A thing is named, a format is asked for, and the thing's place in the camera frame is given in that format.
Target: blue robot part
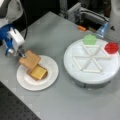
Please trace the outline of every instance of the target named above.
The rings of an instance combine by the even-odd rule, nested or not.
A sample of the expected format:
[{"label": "blue robot part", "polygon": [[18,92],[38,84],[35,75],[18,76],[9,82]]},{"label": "blue robot part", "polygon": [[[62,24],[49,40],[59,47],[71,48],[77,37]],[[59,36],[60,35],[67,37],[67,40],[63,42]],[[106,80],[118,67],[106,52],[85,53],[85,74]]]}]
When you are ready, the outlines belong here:
[{"label": "blue robot part", "polygon": [[10,48],[12,48],[12,39],[8,37],[8,32],[10,31],[10,28],[15,29],[13,24],[7,24],[5,26],[3,26],[2,28],[0,28],[0,40],[1,41],[5,41],[6,43],[6,51],[5,51],[5,55],[7,56],[8,51]]}]

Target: gray table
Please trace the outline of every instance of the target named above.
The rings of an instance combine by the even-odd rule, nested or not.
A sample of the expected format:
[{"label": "gray table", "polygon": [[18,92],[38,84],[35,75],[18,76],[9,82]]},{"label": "gray table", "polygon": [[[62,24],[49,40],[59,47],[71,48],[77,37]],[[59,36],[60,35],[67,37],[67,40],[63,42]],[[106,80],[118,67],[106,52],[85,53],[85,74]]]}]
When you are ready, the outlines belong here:
[{"label": "gray table", "polygon": [[63,56],[67,47],[88,33],[49,12],[29,27],[25,49],[54,58],[60,71],[57,81],[43,91],[25,90],[16,79],[18,58],[6,58],[1,47],[1,82],[42,120],[119,120],[119,74],[106,87],[87,90],[77,87],[64,68]]}]

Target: toy sandwich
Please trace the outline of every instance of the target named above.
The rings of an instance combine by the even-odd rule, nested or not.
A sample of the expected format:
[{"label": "toy sandwich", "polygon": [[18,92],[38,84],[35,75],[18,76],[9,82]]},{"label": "toy sandwich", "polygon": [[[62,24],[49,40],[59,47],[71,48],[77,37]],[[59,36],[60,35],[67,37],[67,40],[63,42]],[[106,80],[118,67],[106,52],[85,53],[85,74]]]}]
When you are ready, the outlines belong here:
[{"label": "toy sandwich", "polygon": [[38,64],[40,60],[41,58],[38,55],[28,50],[26,57],[20,58],[19,63],[28,68],[27,74],[33,79],[41,80],[47,76],[48,71]]}]

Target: table surface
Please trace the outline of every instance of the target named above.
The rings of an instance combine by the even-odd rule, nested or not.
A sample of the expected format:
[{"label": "table surface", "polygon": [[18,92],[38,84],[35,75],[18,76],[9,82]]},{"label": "table surface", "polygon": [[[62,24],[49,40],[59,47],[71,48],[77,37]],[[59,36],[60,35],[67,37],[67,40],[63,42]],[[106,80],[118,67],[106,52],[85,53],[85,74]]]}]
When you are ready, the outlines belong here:
[{"label": "table surface", "polygon": [[106,87],[87,90],[76,86],[63,65],[64,52],[70,44],[90,33],[49,12],[29,27],[25,49],[52,57],[59,66],[59,76],[49,88],[32,92],[16,79],[18,58],[4,56],[0,48],[0,80],[42,120],[119,120],[120,74]]}]

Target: cheese slice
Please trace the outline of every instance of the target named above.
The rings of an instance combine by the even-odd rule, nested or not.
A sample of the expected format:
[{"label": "cheese slice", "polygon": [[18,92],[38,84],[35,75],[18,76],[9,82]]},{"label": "cheese slice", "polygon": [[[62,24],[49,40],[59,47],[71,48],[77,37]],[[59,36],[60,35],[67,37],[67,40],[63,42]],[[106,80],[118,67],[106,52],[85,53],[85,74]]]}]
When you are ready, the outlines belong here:
[{"label": "cheese slice", "polygon": [[47,76],[47,70],[43,68],[40,65],[37,65],[34,70],[29,73],[31,77],[33,77],[35,80],[41,80],[44,79]]}]

